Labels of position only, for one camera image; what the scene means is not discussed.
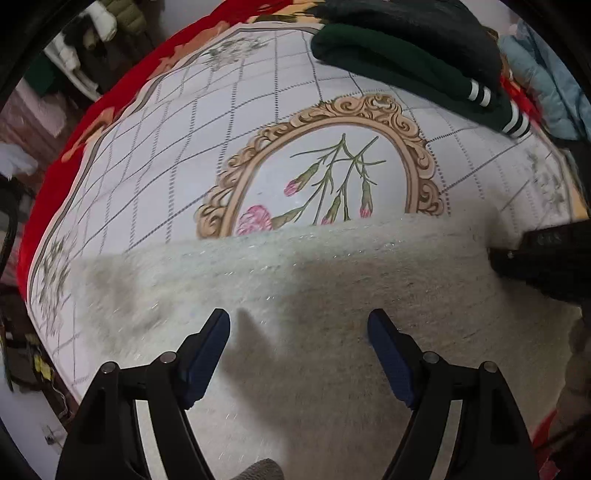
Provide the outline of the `white fuzzy sweater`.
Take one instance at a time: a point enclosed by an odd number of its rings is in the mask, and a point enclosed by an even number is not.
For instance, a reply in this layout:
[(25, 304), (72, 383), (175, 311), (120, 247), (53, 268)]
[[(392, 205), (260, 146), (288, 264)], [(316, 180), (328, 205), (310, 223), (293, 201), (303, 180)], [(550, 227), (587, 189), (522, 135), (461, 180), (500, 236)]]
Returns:
[(91, 368), (146, 364), (216, 308), (230, 335), (188, 418), (211, 471), (270, 458), (290, 479), (379, 479), (410, 412), (370, 346), (381, 308), (447, 361), (495, 362), (529, 428), (554, 406), (580, 311), (499, 278), (495, 219), (353, 221), (77, 260), (71, 291)]

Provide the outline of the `light blue jacket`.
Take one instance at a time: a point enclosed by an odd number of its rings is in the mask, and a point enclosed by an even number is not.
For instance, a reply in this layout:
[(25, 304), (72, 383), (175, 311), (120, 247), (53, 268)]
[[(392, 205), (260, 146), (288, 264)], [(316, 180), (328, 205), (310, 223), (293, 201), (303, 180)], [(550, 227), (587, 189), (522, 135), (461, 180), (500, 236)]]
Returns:
[(499, 38), (517, 82), (530, 94), (546, 131), (562, 140), (590, 139), (590, 102), (554, 50), (520, 20)]

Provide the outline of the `black folded jacket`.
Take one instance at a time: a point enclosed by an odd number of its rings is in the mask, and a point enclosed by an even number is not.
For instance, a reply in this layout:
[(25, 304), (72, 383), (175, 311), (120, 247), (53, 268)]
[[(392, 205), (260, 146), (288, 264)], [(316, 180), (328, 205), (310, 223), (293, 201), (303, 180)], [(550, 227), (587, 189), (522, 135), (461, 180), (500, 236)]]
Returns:
[(399, 38), (483, 83), (495, 86), (502, 73), (494, 38), (460, 1), (322, 1), (308, 11)]

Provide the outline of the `dark green striped sweater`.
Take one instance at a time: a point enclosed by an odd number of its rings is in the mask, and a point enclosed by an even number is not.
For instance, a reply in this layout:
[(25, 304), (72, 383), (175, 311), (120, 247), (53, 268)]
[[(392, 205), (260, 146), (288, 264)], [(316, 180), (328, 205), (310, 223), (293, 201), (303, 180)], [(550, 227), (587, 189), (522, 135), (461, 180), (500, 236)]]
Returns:
[(475, 80), (385, 33), (329, 24), (314, 35), (311, 53), (325, 64), (402, 88), (514, 139), (532, 126), (528, 114), (502, 87)]

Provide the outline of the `pink curtain fabric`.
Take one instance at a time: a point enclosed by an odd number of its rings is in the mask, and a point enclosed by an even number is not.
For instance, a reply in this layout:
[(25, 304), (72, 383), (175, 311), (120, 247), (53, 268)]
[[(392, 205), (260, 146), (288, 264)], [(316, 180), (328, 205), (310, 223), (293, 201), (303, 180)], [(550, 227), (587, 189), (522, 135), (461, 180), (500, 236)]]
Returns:
[(60, 95), (42, 98), (21, 79), (1, 110), (1, 174), (45, 171), (63, 149), (71, 120)]

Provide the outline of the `floral red-bordered bed sheet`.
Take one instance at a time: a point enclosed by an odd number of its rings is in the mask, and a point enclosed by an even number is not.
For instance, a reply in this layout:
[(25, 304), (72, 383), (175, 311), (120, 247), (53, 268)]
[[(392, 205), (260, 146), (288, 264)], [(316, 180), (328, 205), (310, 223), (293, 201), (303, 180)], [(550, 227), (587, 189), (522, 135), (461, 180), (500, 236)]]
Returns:
[(49, 167), (18, 263), (67, 391), (94, 364), (71, 264), (140, 247), (493, 206), (514, 234), (582, 220), (563, 156), (516, 105), (499, 130), (407, 87), (322, 64), (315, 25), (228, 1), (89, 108)]

